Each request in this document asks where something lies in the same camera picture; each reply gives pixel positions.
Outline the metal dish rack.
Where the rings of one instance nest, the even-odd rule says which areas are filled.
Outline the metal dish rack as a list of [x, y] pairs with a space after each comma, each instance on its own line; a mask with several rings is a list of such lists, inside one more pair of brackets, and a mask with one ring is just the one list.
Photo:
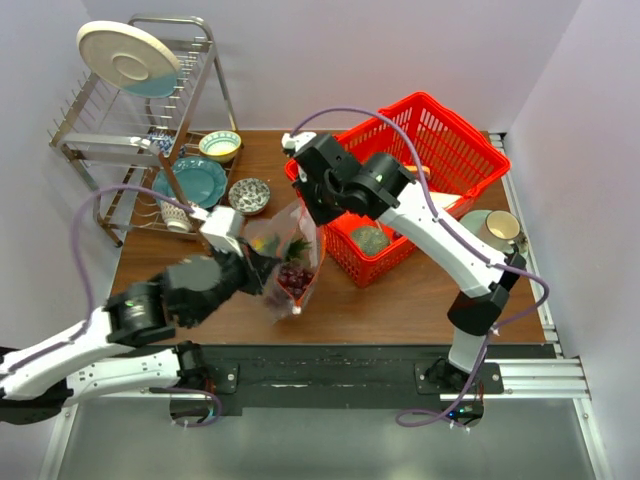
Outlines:
[[177, 56], [182, 67], [178, 87], [169, 97], [143, 98], [109, 85], [87, 67], [50, 145], [90, 191], [110, 182], [159, 186], [162, 194], [188, 201], [172, 172], [180, 159], [178, 147], [166, 158], [147, 134], [166, 130], [186, 147], [185, 157], [201, 157], [198, 142], [204, 135], [190, 126], [211, 76], [217, 79], [230, 128], [237, 128], [213, 31], [198, 16], [136, 14], [125, 24], [155, 36]]

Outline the large white blue plate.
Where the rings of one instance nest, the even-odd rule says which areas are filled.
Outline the large white blue plate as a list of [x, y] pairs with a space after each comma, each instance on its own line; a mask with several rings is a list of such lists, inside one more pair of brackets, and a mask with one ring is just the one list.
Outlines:
[[91, 21], [77, 32], [86, 66], [109, 85], [143, 98], [165, 98], [178, 87], [177, 56], [150, 33], [114, 21]]

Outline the small toy pineapple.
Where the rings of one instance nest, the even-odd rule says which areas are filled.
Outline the small toy pineapple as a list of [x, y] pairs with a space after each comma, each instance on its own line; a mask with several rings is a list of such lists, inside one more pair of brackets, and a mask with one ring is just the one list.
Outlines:
[[279, 257], [284, 262], [293, 262], [303, 258], [310, 249], [311, 242], [301, 236], [282, 239], [273, 233], [252, 239], [250, 245], [260, 254]]

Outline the black white patterned bowl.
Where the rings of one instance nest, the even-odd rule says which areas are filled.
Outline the black white patterned bowl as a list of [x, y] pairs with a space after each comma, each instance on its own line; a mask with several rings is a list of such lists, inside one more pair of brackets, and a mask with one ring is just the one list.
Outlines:
[[245, 178], [235, 182], [228, 192], [228, 201], [232, 208], [245, 216], [261, 213], [269, 203], [271, 190], [258, 178]]

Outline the teal scalloped plate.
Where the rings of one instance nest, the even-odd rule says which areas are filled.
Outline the teal scalloped plate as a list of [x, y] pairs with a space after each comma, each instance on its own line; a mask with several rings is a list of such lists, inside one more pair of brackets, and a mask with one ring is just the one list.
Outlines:
[[199, 207], [212, 208], [225, 194], [227, 175], [215, 161], [197, 156], [183, 157], [174, 163], [172, 172], [187, 200]]

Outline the red plastic shopping basket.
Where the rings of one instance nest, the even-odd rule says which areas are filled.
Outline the red plastic shopping basket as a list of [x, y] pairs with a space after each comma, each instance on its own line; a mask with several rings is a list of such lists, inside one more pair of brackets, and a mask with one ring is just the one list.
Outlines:
[[[413, 142], [421, 163], [429, 168], [429, 190], [460, 197], [446, 207], [456, 219], [471, 210], [478, 197], [510, 169], [506, 156], [479, 130], [425, 92], [412, 93], [379, 113], [396, 123]], [[335, 138], [361, 162], [384, 152], [406, 166], [414, 163], [400, 135], [375, 118]], [[345, 214], [325, 227], [328, 253], [358, 287], [370, 285], [416, 249], [407, 238], [398, 237], [377, 255], [365, 255], [351, 234], [359, 227], [374, 225], [369, 219]]]

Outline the mint green saucer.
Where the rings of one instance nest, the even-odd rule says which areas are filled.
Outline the mint green saucer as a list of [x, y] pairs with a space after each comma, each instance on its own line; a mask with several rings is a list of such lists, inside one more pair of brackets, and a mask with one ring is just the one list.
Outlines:
[[[494, 210], [474, 210], [474, 211], [470, 211], [460, 220], [460, 223], [467, 230], [469, 230], [473, 235], [475, 235], [478, 238], [478, 233], [479, 233], [481, 224], [484, 222], [485, 217], [487, 216], [487, 214], [489, 212], [491, 212], [491, 211], [494, 211]], [[523, 256], [524, 258], [527, 258], [529, 256], [529, 242], [528, 242], [528, 238], [527, 238], [525, 232], [524, 232], [524, 240], [523, 240], [522, 245], [521, 245], [521, 251], [520, 252], [512, 252], [512, 253], [518, 253], [521, 256]]]

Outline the clear zip top bag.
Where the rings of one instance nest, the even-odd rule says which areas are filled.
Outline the clear zip top bag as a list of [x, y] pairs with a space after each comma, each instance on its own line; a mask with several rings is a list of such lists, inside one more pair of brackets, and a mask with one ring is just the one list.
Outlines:
[[324, 228], [315, 224], [303, 201], [295, 200], [270, 219], [249, 222], [245, 237], [258, 253], [279, 261], [259, 296], [271, 321], [301, 315], [324, 262]]

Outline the yellow rimmed teal bowl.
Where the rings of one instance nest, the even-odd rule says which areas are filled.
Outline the yellow rimmed teal bowl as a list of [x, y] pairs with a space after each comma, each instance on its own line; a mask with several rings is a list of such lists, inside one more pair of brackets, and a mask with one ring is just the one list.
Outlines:
[[198, 144], [200, 153], [218, 163], [233, 160], [242, 146], [240, 135], [234, 131], [215, 131], [205, 135]]

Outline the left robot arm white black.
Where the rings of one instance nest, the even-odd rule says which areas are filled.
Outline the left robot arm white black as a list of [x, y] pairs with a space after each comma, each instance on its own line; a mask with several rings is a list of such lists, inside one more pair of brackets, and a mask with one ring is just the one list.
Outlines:
[[191, 341], [149, 355], [135, 350], [200, 325], [235, 293], [260, 295], [281, 259], [244, 245], [239, 253], [191, 255], [130, 285], [88, 319], [29, 348], [1, 351], [1, 420], [30, 425], [83, 400], [135, 389], [200, 394], [217, 419], [211, 368]]

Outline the white green leek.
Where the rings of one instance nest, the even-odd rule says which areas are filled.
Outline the white green leek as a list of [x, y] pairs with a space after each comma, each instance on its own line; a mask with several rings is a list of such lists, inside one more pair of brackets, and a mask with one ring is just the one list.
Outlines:
[[436, 209], [442, 209], [447, 212], [451, 212], [455, 209], [456, 203], [462, 199], [460, 195], [443, 193], [443, 192], [430, 192], [431, 203]]

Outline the green netted melon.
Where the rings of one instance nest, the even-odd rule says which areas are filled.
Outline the green netted melon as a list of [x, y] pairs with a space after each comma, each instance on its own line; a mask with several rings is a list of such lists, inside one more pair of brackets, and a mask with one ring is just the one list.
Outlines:
[[366, 225], [354, 229], [350, 238], [365, 257], [375, 257], [391, 245], [391, 240], [380, 226]]

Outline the patterned bowl in rack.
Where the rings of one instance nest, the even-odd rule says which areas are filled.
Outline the patterned bowl in rack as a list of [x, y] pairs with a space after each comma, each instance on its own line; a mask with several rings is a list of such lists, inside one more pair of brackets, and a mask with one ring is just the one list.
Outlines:
[[174, 233], [188, 234], [193, 231], [190, 213], [162, 200], [160, 202], [161, 218], [167, 229]]

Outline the blue patterned dish in rack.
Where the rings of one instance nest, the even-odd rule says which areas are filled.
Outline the blue patterned dish in rack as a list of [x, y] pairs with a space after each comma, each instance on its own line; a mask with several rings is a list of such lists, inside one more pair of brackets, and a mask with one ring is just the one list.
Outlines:
[[157, 128], [151, 129], [147, 134], [147, 139], [155, 145], [166, 158], [171, 156], [175, 147], [178, 147], [178, 158], [186, 156], [186, 147], [184, 145], [178, 145], [176, 137], [168, 133], [166, 130]]

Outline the cream enamel mug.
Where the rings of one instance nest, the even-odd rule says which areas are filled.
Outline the cream enamel mug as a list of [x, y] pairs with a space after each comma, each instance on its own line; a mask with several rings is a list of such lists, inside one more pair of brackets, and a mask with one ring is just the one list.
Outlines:
[[503, 253], [520, 252], [524, 232], [516, 216], [507, 211], [494, 210], [485, 217], [478, 238]]

